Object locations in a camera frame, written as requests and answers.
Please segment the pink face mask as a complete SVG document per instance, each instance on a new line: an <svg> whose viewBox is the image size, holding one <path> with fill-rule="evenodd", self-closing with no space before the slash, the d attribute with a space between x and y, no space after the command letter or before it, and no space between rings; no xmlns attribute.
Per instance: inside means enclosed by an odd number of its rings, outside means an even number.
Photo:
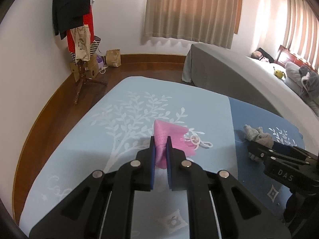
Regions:
<svg viewBox="0 0 319 239"><path fill-rule="evenodd" d="M156 167L166 169L166 143L171 139L172 147L184 152L186 158L195 155L199 147L211 148L213 144L203 141L196 132L187 127L175 125L161 120L154 121L154 139L156 146Z"/></svg>

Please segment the grey crumpled sock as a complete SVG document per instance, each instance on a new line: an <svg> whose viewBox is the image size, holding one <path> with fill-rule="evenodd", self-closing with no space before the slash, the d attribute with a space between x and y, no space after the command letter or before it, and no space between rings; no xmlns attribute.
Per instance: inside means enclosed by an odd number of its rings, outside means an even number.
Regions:
<svg viewBox="0 0 319 239"><path fill-rule="evenodd" d="M244 125L245 139L249 142L254 141L268 148L272 148L274 140L271 134L265 133L262 127L252 128L250 125Z"/></svg>

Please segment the dark grey hoodie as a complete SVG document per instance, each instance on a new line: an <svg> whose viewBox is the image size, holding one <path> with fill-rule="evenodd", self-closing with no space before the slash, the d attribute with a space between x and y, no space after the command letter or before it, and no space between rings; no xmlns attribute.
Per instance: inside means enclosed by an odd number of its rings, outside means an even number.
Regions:
<svg viewBox="0 0 319 239"><path fill-rule="evenodd" d="M306 65L299 68L301 76L301 93L302 99L314 100L318 97L318 74Z"/></svg>

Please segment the grey bed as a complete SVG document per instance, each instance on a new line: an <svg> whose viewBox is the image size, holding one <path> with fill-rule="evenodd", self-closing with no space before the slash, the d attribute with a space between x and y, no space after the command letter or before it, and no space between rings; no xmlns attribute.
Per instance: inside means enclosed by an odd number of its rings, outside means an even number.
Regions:
<svg viewBox="0 0 319 239"><path fill-rule="evenodd" d="M318 153L318 116L266 64L215 45L192 44L182 80L277 114L293 123L305 147Z"/></svg>

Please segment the yellow plush toy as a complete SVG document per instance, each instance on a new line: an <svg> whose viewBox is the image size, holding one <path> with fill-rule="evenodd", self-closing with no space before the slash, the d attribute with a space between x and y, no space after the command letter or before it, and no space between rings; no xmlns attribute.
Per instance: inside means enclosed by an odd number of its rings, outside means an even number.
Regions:
<svg viewBox="0 0 319 239"><path fill-rule="evenodd" d="M284 80L286 79L286 72L284 71L283 68L279 69L276 68L275 66L273 67L274 69L274 76L277 77L279 80Z"/></svg>

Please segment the blue tree pattern tablecloth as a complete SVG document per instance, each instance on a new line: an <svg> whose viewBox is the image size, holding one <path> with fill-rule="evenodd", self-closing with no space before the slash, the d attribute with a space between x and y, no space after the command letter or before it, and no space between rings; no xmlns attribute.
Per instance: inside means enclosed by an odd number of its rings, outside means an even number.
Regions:
<svg viewBox="0 0 319 239"><path fill-rule="evenodd" d="M93 171L116 171L149 147L155 120L186 127L186 137L212 144L187 159L204 170L227 170L277 218L290 191L249 158L243 127L262 127L275 142L304 147L288 120L254 105L179 83L128 77L108 92L57 146L29 191L20 219L31 228Z"/></svg>

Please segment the red wooden headboard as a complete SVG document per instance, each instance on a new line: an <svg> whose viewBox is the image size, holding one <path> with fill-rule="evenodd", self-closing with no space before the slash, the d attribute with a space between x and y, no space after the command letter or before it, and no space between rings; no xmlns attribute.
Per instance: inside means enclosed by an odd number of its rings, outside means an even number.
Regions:
<svg viewBox="0 0 319 239"><path fill-rule="evenodd" d="M292 62L299 67L301 67L302 65L307 65L310 69L318 73L318 71L315 68L313 68L311 64L307 62L305 59L301 58L299 55L291 53L289 49L280 45L277 52L276 59L274 60L274 63L285 68L286 63L288 62Z"/></svg>

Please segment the dark bag on bed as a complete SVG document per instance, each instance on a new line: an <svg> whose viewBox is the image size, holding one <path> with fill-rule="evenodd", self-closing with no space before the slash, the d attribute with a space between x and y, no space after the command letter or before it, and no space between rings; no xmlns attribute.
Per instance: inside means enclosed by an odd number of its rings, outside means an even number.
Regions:
<svg viewBox="0 0 319 239"><path fill-rule="evenodd" d="M256 59L259 61L263 62L269 62L269 63L274 63L274 58L271 57L270 54L268 54L266 51L264 51L262 48L258 48L256 51L254 51L250 57L252 59Z"/></svg>

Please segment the beige right curtain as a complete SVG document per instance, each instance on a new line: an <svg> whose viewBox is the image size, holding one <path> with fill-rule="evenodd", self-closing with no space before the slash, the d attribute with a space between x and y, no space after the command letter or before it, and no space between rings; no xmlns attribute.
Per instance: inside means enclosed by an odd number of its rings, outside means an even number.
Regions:
<svg viewBox="0 0 319 239"><path fill-rule="evenodd" d="M318 70L318 19L306 0L287 0L283 46Z"/></svg>

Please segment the beige curtain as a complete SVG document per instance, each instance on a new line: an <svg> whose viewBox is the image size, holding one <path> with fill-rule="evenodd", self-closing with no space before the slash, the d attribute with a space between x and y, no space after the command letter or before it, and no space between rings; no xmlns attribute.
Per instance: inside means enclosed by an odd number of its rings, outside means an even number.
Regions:
<svg viewBox="0 0 319 239"><path fill-rule="evenodd" d="M306 0L287 0L283 46L318 70L318 19Z"/></svg>
<svg viewBox="0 0 319 239"><path fill-rule="evenodd" d="M231 48L241 0L147 0L143 34Z"/></svg>

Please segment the wooden coat rack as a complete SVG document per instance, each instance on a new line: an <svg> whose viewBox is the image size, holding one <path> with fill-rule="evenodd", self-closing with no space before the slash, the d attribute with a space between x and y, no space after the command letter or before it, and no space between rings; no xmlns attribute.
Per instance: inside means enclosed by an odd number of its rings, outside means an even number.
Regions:
<svg viewBox="0 0 319 239"><path fill-rule="evenodd" d="M74 97L74 104L75 105L78 104L78 100L79 100L79 97L80 97L80 92L81 92L81 89L82 89L84 84L86 84L86 83L95 83L95 84L101 84L101 85L104 85L104 86L108 85L107 81L101 81L101 80L96 80L94 78L87 77L86 74L85 74L85 69L84 69L84 61L79 60L78 63L77 63L77 66L78 66L78 72L79 72L80 78L78 80L76 93L75 93L75 97Z"/></svg>

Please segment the cardboard box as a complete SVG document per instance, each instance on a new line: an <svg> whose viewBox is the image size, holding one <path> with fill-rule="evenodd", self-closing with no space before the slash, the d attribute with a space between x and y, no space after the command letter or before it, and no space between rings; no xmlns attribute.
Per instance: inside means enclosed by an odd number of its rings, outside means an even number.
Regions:
<svg viewBox="0 0 319 239"><path fill-rule="evenodd" d="M77 82L80 78L80 74L78 72L78 66L75 63L70 63L70 70L74 75L75 82ZM83 64L86 77L88 78L96 78L99 74L99 66L97 62L97 54L94 53L88 62L84 62Z"/></svg>

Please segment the brown paper bag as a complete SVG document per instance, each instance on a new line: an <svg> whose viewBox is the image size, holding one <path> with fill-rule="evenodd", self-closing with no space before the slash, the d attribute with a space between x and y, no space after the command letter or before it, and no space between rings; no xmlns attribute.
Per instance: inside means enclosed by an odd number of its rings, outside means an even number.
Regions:
<svg viewBox="0 0 319 239"><path fill-rule="evenodd" d="M118 68L121 66L121 51L120 49L107 50L106 55L106 65L109 67Z"/></svg>

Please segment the beige left curtain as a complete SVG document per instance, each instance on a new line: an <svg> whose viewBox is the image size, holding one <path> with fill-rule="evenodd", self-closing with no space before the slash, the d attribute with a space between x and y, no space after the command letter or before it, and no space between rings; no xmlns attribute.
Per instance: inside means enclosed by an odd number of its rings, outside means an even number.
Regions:
<svg viewBox="0 0 319 239"><path fill-rule="evenodd" d="M147 0L143 34L231 48L241 0Z"/></svg>

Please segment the striped basket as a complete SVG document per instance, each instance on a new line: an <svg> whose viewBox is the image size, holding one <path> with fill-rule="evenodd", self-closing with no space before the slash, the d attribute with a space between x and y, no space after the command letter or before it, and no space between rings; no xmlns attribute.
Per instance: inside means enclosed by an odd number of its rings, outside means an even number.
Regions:
<svg viewBox="0 0 319 239"><path fill-rule="evenodd" d="M98 46L100 44L101 38L99 36L94 36L94 41L90 45L90 57L98 50ZM73 52L70 52L72 60L75 64L77 64L76 55Z"/></svg>

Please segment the beige tote bag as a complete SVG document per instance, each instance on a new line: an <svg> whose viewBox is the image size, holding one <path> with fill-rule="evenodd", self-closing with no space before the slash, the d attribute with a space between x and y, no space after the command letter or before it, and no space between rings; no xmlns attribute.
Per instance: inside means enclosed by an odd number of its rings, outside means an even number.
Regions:
<svg viewBox="0 0 319 239"><path fill-rule="evenodd" d="M79 60L89 61L90 60L90 29L89 25L85 24L80 27L76 27L70 30L72 39L75 44L75 55L77 62Z"/></svg>

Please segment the red hanging garment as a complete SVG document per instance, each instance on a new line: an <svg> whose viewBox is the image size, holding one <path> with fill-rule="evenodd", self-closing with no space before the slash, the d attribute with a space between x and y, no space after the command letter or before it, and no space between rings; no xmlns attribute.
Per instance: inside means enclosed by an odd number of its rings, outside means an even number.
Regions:
<svg viewBox="0 0 319 239"><path fill-rule="evenodd" d="M89 13L83 16L84 25L67 31L68 49L75 55L75 59L89 61L91 43L94 41L93 13L90 7Z"/></svg>

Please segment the black hanging coat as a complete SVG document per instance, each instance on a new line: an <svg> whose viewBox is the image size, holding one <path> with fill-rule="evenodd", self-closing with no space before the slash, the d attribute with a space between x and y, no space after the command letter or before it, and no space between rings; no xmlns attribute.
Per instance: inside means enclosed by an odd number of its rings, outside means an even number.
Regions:
<svg viewBox="0 0 319 239"><path fill-rule="evenodd" d="M83 25L90 11L90 0L52 0L52 21L56 36L64 39L67 31Z"/></svg>

